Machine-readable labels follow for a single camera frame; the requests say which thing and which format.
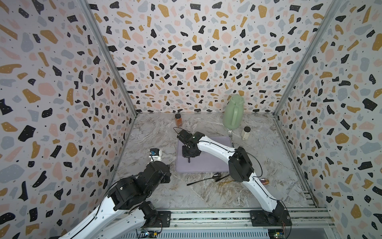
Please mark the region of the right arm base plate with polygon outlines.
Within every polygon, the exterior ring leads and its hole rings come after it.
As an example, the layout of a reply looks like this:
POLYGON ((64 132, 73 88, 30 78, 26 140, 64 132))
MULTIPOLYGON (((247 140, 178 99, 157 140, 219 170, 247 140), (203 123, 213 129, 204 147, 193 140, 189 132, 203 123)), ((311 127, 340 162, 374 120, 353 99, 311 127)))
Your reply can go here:
POLYGON ((286 210, 282 213, 269 213, 264 210, 249 211, 253 227, 281 227, 291 226, 290 217, 286 210))

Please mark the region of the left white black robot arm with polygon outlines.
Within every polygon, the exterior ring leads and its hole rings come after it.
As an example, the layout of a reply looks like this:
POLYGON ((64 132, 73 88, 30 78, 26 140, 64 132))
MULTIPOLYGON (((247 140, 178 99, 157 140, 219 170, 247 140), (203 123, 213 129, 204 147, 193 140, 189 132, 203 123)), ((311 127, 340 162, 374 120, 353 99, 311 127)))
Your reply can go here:
POLYGON ((99 206, 83 219, 64 239, 117 239, 126 233, 140 238, 139 230, 149 229, 143 237, 156 238, 170 226, 171 212, 159 212, 147 199, 160 184, 170 182, 169 165, 152 161, 137 175, 122 178, 107 192, 99 206))

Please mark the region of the iridescent spoon blue handle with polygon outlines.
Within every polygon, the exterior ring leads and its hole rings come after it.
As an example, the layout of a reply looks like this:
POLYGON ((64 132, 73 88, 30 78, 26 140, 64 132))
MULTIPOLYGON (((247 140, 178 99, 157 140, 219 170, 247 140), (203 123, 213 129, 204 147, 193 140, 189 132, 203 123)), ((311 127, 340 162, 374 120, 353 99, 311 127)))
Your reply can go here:
POLYGON ((257 177, 255 177, 255 179, 257 179, 263 185, 268 185, 270 183, 268 178, 257 178, 257 177))

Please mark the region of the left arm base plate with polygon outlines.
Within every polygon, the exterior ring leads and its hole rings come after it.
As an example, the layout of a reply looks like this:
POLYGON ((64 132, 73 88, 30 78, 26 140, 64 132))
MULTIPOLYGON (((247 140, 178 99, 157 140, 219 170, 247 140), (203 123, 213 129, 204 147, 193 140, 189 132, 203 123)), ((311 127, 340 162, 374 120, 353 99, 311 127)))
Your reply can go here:
POLYGON ((169 228, 171 223, 171 211, 159 211, 149 215, 144 224, 144 228, 169 228))

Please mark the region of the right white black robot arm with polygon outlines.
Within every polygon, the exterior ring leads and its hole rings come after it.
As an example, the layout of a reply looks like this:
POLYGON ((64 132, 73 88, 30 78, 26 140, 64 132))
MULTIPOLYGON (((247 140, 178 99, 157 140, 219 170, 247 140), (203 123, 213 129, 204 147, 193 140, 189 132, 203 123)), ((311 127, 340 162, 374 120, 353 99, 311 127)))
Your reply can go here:
POLYGON ((209 153, 228 165, 229 176, 242 183, 260 203, 266 221, 271 226, 291 226, 290 214, 281 200, 275 199, 265 188, 253 168, 248 154, 242 147, 233 148, 218 143, 201 132, 191 133, 182 129, 177 139, 185 146, 185 158, 197 157, 201 153, 209 153))

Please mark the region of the lilac placemat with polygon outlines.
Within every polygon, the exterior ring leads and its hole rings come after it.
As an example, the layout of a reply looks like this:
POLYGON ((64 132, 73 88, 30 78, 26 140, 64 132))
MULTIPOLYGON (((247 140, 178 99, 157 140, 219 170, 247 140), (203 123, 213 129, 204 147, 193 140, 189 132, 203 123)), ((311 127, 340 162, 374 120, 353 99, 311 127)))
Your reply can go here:
POLYGON ((178 149, 176 171, 179 173, 228 172, 228 163, 208 152, 202 151, 197 157, 185 157, 183 142, 177 137, 178 149))

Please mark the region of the gold fork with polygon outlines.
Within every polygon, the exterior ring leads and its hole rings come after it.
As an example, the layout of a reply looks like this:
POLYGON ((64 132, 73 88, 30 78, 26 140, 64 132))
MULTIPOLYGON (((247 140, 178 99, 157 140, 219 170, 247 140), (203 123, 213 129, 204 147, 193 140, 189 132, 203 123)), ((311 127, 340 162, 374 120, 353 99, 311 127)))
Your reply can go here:
POLYGON ((218 186, 219 186, 219 187, 223 187, 223 186, 226 186, 226 185, 228 185, 228 184, 230 184, 230 183, 233 183, 233 182, 235 182, 235 180, 229 180, 229 181, 225 181, 225 182, 219 182, 219 183, 218 183, 218 186))

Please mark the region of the black spoon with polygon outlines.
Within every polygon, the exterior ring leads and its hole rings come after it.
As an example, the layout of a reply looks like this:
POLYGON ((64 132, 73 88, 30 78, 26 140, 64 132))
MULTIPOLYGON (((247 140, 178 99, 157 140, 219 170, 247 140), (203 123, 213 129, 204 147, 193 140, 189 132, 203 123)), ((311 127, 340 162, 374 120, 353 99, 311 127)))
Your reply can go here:
POLYGON ((229 176, 230 176, 230 174, 228 174, 228 175, 226 175, 226 176, 224 176, 224 177, 221 177, 221 178, 219 178, 219 179, 216 179, 215 182, 220 182, 221 180, 223 180, 223 179, 225 179, 225 178, 227 178, 227 177, 229 177, 229 176))
POLYGON ((191 186, 193 184, 196 184, 196 183, 199 183, 199 182, 203 182, 203 181, 206 181, 206 180, 210 180, 210 179, 213 179, 213 180, 218 180, 221 178, 221 173, 220 172, 217 172, 215 173, 212 177, 209 177, 209 178, 205 178, 205 179, 202 179, 202 180, 199 180, 199 181, 196 181, 196 182, 192 182, 192 183, 188 183, 187 186, 191 186))

